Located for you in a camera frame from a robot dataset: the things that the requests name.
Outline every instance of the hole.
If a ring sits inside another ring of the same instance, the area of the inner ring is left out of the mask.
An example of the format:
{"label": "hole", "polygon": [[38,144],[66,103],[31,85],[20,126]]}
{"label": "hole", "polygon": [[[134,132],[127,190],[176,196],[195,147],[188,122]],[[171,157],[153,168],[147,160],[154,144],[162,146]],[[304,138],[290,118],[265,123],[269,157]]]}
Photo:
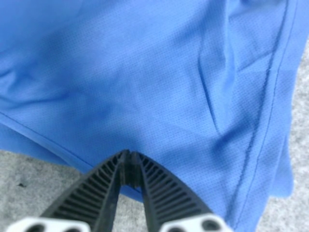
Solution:
{"label": "hole", "polygon": [[112,171],[115,171],[115,167],[113,165],[113,163],[111,161],[108,161],[107,162],[107,166],[112,170]]}
{"label": "hole", "polygon": [[117,157],[114,157],[114,158],[112,159],[112,163],[113,163],[114,165],[116,165],[116,164],[118,163]]}
{"label": "hole", "polygon": [[72,229],[68,229],[67,231],[64,232],[81,232],[79,229],[76,228],[72,228]]}
{"label": "hole", "polygon": [[185,231],[179,227],[174,227],[174,228],[169,229],[168,232],[185,232]]}
{"label": "hole", "polygon": [[144,161],[143,161],[143,165],[144,165],[144,167],[145,167],[145,165],[146,165],[148,162],[149,162],[149,160],[148,160],[148,159],[144,159]]}
{"label": "hole", "polygon": [[31,226],[26,232],[43,232],[45,227],[42,224]]}
{"label": "hole", "polygon": [[204,231],[218,231],[220,230],[220,225],[213,220],[205,220],[202,223]]}

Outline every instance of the blue fabric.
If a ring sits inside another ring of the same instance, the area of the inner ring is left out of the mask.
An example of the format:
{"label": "blue fabric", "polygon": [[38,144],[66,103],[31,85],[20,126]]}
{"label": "blue fabric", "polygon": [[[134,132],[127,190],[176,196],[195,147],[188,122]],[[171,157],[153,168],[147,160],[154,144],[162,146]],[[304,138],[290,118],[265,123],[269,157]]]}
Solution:
{"label": "blue fabric", "polygon": [[1,149],[82,172],[137,150],[238,232],[254,231],[269,195],[291,194],[307,0],[3,0],[0,10]]}

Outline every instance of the stitching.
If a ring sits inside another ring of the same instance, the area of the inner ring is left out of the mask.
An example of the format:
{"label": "stitching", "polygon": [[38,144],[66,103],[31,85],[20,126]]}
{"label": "stitching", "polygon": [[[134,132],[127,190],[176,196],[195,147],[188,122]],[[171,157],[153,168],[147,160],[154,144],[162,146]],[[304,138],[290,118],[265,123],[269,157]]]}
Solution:
{"label": "stitching", "polygon": [[[278,35],[278,37],[277,37],[277,40],[276,40],[275,50],[278,49],[279,40],[280,40],[280,37],[281,37],[281,35],[282,35],[283,25],[284,25],[284,22],[285,22],[285,19],[286,19],[286,15],[287,15],[288,4],[289,4],[289,1],[287,1],[286,5],[285,5],[285,11],[284,11],[284,16],[283,16],[283,20],[282,20],[282,25],[281,25],[281,29],[280,29],[279,35]],[[269,129],[269,125],[270,125],[270,120],[271,120],[271,116],[272,116],[272,112],[273,112],[274,99],[275,99],[275,95],[276,95],[276,88],[277,88],[277,81],[278,81],[278,76],[279,76],[279,70],[280,70],[280,68],[281,68],[282,61],[283,61],[283,58],[284,58],[284,56],[285,56],[286,49],[287,49],[288,44],[289,44],[289,40],[290,40],[290,38],[291,38],[292,29],[293,29],[294,23],[295,23],[295,15],[296,15],[296,10],[297,10],[297,4],[298,4],[298,1],[296,1],[294,16],[293,16],[293,20],[292,20],[292,26],[291,26],[291,28],[290,28],[288,40],[287,40],[286,46],[285,46],[285,48],[284,48],[283,55],[282,55],[282,57],[281,57],[281,61],[280,61],[280,64],[279,64],[279,67],[278,67],[278,70],[277,70],[277,76],[276,76],[276,81],[275,81],[275,87],[274,87],[274,92],[273,92],[273,97],[272,97],[272,104],[271,104],[270,114],[269,114],[269,118],[268,118],[266,133],[265,133],[264,138],[263,138],[263,142],[262,142],[262,146],[261,146],[261,149],[260,149],[260,153],[259,153],[259,155],[258,155],[258,157],[257,157],[257,162],[256,162],[256,166],[255,166],[255,169],[254,169],[253,178],[252,178],[251,183],[250,183],[250,185],[249,185],[249,189],[248,189],[248,192],[247,192],[247,194],[246,194],[245,201],[244,201],[244,204],[243,204],[243,206],[242,206],[242,209],[241,209],[241,211],[240,211],[240,215],[239,215],[238,220],[237,220],[237,222],[236,222],[236,224],[235,224],[235,230],[238,228],[238,225],[239,225],[239,222],[240,222],[240,218],[242,217],[244,208],[245,208],[245,206],[246,206],[246,203],[247,203],[247,200],[248,200],[248,197],[249,197],[249,193],[250,193],[251,187],[252,187],[253,182],[254,182],[254,179],[255,179],[255,175],[256,175],[258,163],[259,163],[259,160],[260,160],[260,158],[261,158],[261,153],[262,153],[263,146],[264,146],[264,143],[265,143],[265,140],[266,140],[266,136],[267,136],[267,134],[268,134],[268,129]],[[268,74],[267,74],[266,81],[265,81],[265,87],[266,87],[266,85],[267,85],[267,79],[268,79],[268,77],[269,77],[269,70],[270,70],[270,68],[271,68],[273,59],[274,59],[274,55],[273,55],[273,57],[272,57],[272,59],[271,59],[271,62],[270,62],[270,64],[269,64],[269,67],[268,67],[268,71],[267,71]],[[251,152],[252,144],[253,144],[253,142],[252,142],[252,143],[250,142],[250,145],[251,145],[251,146],[249,145],[249,147],[248,147],[248,154]]]}
{"label": "stitching", "polygon": [[[21,125],[21,126],[27,128],[27,129],[30,130],[31,132],[33,132],[33,133],[35,133],[35,134],[41,136],[42,138],[44,138],[44,139],[46,139],[47,141],[49,141],[49,142],[55,144],[56,146],[59,146],[60,148],[64,149],[65,151],[69,152],[72,156],[74,156],[76,159],[80,160],[81,162],[85,163],[88,167],[90,167],[90,168],[93,168],[93,167],[94,167],[93,165],[91,165],[91,164],[89,164],[88,162],[84,161],[84,160],[81,159],[80,157],[76,156],[72,151],[70,151],[69,149],[65,148],[64,146],[62,146],[62,145],[56,143],[55,141],[53,141],[53,140],[51,140],[51,139],[45,137],[44,135],[42,135],[42,134],[36,132],[36,131],[33,130],[33,129],[29,128],[28,126],[26,126],[26,125],[24,125],[24,124],[18,122],[17,120],[15,120],[15,119],[9,117],[9,116],[6,115],[5,113],[0,112],[0,114],[2,114],[3,116],[9,118],[10,120],[14,121],[15,123],[17,123],[17,124],[19,124],[19,125]],[[132,188],[132,187],[131,187],[131,189],[134,190],[134,191],[136,191],[136,192],[138,192],[138,193],[141,193],[140,191],[138,191],[138,190],[135,189],[135,188]]]}

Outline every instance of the fabric seam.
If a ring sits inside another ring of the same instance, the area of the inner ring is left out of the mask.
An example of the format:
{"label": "fabric seam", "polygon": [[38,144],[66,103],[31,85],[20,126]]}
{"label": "fabric seam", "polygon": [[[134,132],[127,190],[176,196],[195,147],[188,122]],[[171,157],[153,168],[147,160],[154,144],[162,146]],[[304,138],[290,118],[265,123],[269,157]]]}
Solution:
{"label": "fabric seam", "polygon": [[[286,20],[288,4],[289,4],[289,1],[287,1],[287,4],[286,4],[286,6],[285,6],[285,14],[284,14],[283,22],[282,22],[282,27],[283,27],[284,22],[285,22],[285,20]],[[298,0],[296,1],[295,10],[294,10],[293,19],[292,19],[292,23],[291,23],[291,28],[290,28],[290,30],[289,30],[289,35],[288,35],[288,38],[287,38],[287,42],[286,42],[286,45],[285,45],[285,48],[284,48],[284,51],[283,51],[283,54],[282,54],[282,57],[281,57],[281,60],[280,60],[278,69],[277,69],[276,81],[275,81],[275,86],[274,86],[274,92],[273,92],[273,97],[272,97],[272,103],[271,103],[270,114],[269,114],[269,118],[268,118],[268,122],[267,122],[266,133],[265,133],[264,138],[263,138],[263,142],[262,142],[262,145],[261,145],[261,148],[260,148],[260,153],[259,153],[259,155],[258,155],[258,157],[257,157],[257,162],[256,162],[256,166],[255,166],[255,169],[254,169],[253,177],[252,177],[252,180],[251,180],[251,182],[250,182],[250,185],[249,185],[249,188],[248,188],[246,197],[245,197],[245,201],[244,201],[243,207],[242,207],[242,209],[241,209],[241,212],[240,212],[239,217],[238,217],[238,219],[237,219],[237,222],[236,222],[236,224],[235,224],[235,230],[238,228],[240,219],[242,218],[242,215],[243,215],[243,211],[244,211],[244,209],[245,209],[245,207],[246,207],[246,205],[247,205],[247,199],[248,199],[248,197],[249,197],[249,195],[250,195],[250,191],[251,191],[253,182],[255,181],[255,175],[256,175],[257,167],[258,167],[258,164],[259,164],[259,160],[260,160],[260,158],[261,158],[261,154],[262,154],[262,150],[263,150],[263,147],[264,147],[265,139],[266,139],[267,134],[268,134],[268,129],[269,129],[270,121],[271,121],[271,116],[272,116],[272,113],[273,113],[273,106],[274,106],[274,100],[275,100],[275,95],[276,95],[276,90],[277,90],[277,82],[278,82],[278,77],[279,77],[279,71],[281,70],[281,65],[282,65],[283,59],[284,59],[284,57],[285,57],[286,49],[287,49],[287,47],[288,47],[288,45],[289,45],[289,41],[290,41],[290,38],[291,38],[292,30],[293,30],[293,28],[294,28],[295,15],[296,15],[296,11],[297,11],[297,6],[298,6]],[[277,43],[279,42],[281,35],[282,35],[282,29],[281,29],[281,31],[280,31],[280,36],[279,36],[279,38],[277,39]]]}

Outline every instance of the gray carpet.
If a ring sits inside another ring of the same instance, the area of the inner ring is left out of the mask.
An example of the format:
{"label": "gray carpet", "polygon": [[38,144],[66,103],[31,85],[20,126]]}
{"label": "gray carpet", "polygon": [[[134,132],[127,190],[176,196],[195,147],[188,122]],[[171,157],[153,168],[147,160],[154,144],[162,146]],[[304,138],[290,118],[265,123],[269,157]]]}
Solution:
{"label": "gray carpet", "polygon": [[[298,71],[290,151],[294,193],[269,200],[258,232],[309,231],[309,42]],[[79,176],[72,168],[0,152],[0,232],[13,221],[38,216]],[[142,204],[121,196],[113,231],[147,231]]]}

